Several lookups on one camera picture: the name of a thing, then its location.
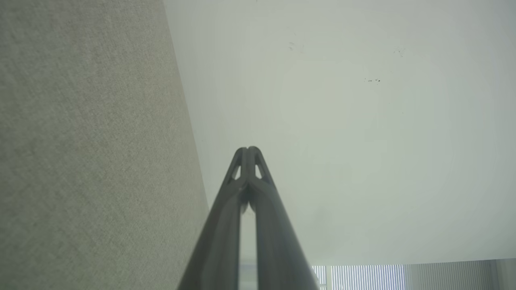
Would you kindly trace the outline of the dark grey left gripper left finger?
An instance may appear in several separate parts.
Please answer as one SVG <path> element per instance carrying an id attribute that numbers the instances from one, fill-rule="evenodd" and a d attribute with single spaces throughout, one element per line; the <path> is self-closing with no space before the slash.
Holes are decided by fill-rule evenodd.
<path id="1" fill-rule="evenodd" d="M 240 218 L 248 204 L 245 147 L 230 163 L 177 290 L 238 290 Z"/>

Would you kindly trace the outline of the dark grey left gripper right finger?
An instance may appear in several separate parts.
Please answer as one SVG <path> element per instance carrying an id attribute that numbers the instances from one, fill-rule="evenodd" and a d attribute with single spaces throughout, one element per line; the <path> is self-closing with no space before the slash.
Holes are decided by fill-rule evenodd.
<path id="1" fill-rule="evenodd" d="M 248 190 L 256 215 L 258 290 L 319 290 L 258 147 L 248 148 Z"/>

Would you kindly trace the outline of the grey fabric sofa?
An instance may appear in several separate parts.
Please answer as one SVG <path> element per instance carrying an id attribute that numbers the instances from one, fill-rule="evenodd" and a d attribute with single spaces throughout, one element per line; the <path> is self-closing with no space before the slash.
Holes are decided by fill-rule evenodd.
<path id="1" fill-rule="evenodd" d="M 0 0 L 0 290 L 176 290 L 208 203 L 163 0 Z"/>

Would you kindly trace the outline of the white vertical window blind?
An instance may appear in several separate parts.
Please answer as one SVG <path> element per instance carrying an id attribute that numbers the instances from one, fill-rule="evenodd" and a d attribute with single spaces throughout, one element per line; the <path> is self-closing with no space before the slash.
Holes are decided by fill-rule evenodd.
<path id="1" fill-rule="evenodd" d="M 320 290 L 516 290 L 516 258 L 313 266 Z"/>

